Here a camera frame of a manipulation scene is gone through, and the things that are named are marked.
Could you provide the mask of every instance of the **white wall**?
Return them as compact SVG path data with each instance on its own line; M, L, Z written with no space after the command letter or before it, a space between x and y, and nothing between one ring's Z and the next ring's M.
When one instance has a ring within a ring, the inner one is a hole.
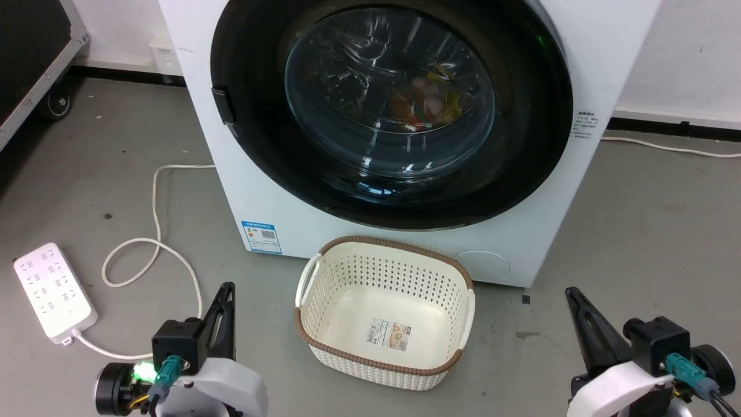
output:
M91 35L79 64L157 72L157 0L74 3ZM741 1L664 0L615 116L741 129Z

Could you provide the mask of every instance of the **gray floor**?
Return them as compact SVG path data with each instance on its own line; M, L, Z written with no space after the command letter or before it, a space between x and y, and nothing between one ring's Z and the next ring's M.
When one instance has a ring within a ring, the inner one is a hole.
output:
M101 264L120 242L155 237L155 169L210 156L185 90L95 79L82 83L68 118L19 137L27 142L16 138L0 158L0 414L95 416L93 382L109 359L44 336L12 260L59 244L99 313L88 338L117 352L149 352L164 320L196 312L187 271L160 255L140 281L113 289L101 282ZM727 142L649 139L741 152ZM476 286L468 348L424 393L360 381L312 356L293 326L305 262L245 251L215 171L163 175L159 210L165 242L194 265L205 300L222 281L236 282L237 359L265 377L271 416L563 416L568 382L583 371L567 286L580 287L618 328L630 317L667 315L690 329L695 344L715 344L741 361L739 178L739 160L603 143L539 278L525 290L532 304L522 304L521 289ZM130 277L151 251L126 251L110 276ZM731 403L741 407L738 398ZM707 404L693 409L714 415Z

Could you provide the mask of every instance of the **green light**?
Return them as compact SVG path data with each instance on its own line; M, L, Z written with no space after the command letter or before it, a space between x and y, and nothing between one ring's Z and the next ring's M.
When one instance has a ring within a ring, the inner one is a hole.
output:
M134 378L154 383L155 378L157 378L157 371L154 370L154 364L139 362L134 365Z

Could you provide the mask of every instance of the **barcode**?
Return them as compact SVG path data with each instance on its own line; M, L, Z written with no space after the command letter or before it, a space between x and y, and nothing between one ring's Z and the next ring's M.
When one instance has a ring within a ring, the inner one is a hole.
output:
M373 343L373 339L376 337L376 330L378 327L375 324L370 325L370 329L368 330L368 338L365 339L368 343Z

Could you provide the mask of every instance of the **white cable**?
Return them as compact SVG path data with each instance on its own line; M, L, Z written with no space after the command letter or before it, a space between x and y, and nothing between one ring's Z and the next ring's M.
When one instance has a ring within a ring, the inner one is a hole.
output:
M203 300L201 299L201 287L198 284L198 278L196 277L196 272L193 270L193 267L190 266L190 263L188 263L185 258L179 254L175 249L170 248L169 246L165 245L162 242L162 229L159 225L159 216L157 216L157 177L159 176L159 173L164 169L169 168L189 168L189 169L203 169L203 168L215 168L214 165L165 165L157 168L157 171L154 172L154 179L152 180L152 215L154 216L154 224L157 228L157 239L150 239L149 237L136 237L134 239L129 239L120 245L118 245L113 251L108 254L108 256L105 258L105 261L103 261L103 267L101 268L101 276L103 277L103 282L106 283L108 286L112 286L114 288L119 288L122 286L129 285L130 283L138 280L142 275L144 275L147 270L152 266L154 261L157 259L157 255L159 255L159 249L162 248L169 253L175 255L176 258L180 260L180 262L183 262L185 267L187 268L188 272L190 273L190 276L193 279L193 285L196 287L196 298L198 299L198 315L196 317L201 318L203 315ZM149 259L149 262L147 262L146 265L144 265L144 268L142 268L141 271L139 271L138 274L134 275L132 278L122 282L122 283L112 283L108 280L108 276L106 275L105 271L108 268L108 263L110 260L118 253L119 250L123 249L125 246L130 245L131 243L137 243L137 242L147 242L152 243L156 245L156 248L154 249L154 253L152 254L152 258ZM110 356L114 359L121 359L124 361L138 361L139 359L146 359L151 358L151 353L146 353L144 355L119 355L117 353L108 352L105 349L101 349L100 347L97 347L96 345L92 344L89 340L84 338L79 330L74 329L72 331L72 334L79 339L85 346L91 348L92 350L95 350L98 353L101 353L106 356Z
M602 140L615 141L615 142L630 142L637 143L638 145L644 145L651 148L661 149L663 151L681 152L683 154L695 154L703 157L712 158L741 158L741 154L712 154L710 152L696 151L694 149L684 148L670 148L668 146L661 146L655 143L643 142L642 140L631 139L629 137L603 137Z

